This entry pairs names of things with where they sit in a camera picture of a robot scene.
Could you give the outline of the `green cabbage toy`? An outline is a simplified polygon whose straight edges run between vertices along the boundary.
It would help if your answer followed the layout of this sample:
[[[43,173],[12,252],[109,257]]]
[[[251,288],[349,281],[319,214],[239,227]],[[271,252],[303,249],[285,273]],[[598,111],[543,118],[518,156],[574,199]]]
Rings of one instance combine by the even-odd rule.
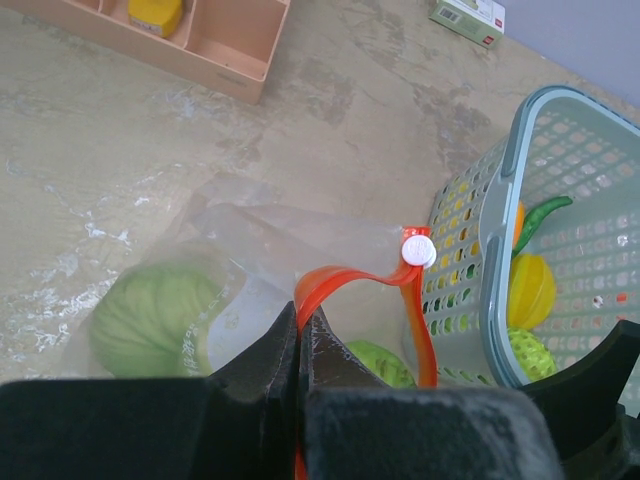
[[[208,376],[207,333],[228,305],[223,280],[182,262],[136,267],[94,308],[91,352],[116,378]]]

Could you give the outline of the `clear orange-zip bag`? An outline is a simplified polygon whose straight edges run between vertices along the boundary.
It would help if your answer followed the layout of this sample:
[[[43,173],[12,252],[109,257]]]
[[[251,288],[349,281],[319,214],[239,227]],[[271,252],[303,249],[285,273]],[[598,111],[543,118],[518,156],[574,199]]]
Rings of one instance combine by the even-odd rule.
[[[223,280],[230,287],[229,303],[207,333],[213,373],[259,340],[287,305],[303,330],[328,297],[343,291],[351,297],[348,315],[378,323],[374,308],[383,296],[374,285],[396,287],[417,353],[416,386],[433,387],[436,357],[422,316],[421,288],[436,257],[427,227],[287,206],[265,183],[221,174],[193,193],[163,238],[116,280],[161,262],[193,265]],[[88,339],[93,310],[64,351],[62,374],[138,379],[114,377],[93,356]]]

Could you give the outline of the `green custard apple toy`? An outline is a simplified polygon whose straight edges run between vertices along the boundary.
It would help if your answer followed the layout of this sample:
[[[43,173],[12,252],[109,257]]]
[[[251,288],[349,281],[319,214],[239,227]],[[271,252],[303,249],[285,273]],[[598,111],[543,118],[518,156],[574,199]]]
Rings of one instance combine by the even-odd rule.
[[[390,387],[416,387],[414,377],[405,363],[384,347],[366,340],[347,342],[346,347],[364,366]]]

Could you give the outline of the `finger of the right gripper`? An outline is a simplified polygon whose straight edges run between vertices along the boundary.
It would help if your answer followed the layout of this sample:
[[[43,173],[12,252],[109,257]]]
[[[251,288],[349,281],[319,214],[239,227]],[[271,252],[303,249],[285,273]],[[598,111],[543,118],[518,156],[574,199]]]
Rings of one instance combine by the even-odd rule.
[[[525,385],[568,479],[637,479],[639,419],[619,402],[639,357],[639,325],[621,320],[570,367]]]

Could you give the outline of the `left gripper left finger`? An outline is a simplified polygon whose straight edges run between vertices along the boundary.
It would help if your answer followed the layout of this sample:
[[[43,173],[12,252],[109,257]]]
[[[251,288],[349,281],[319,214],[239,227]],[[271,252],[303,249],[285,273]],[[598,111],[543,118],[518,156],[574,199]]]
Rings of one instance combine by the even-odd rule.
[[[208,377],[1,388],[5,479],[290,479],[299,344],[287,305]]]

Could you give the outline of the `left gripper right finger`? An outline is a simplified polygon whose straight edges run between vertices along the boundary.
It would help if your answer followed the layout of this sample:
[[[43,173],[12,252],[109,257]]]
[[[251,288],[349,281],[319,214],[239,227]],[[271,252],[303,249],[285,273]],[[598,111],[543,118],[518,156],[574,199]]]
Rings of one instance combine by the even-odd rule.
[[[543,415],[517,390],[393,389],[348,352],[322,310],[301,337],[304,479],[562,479]]]

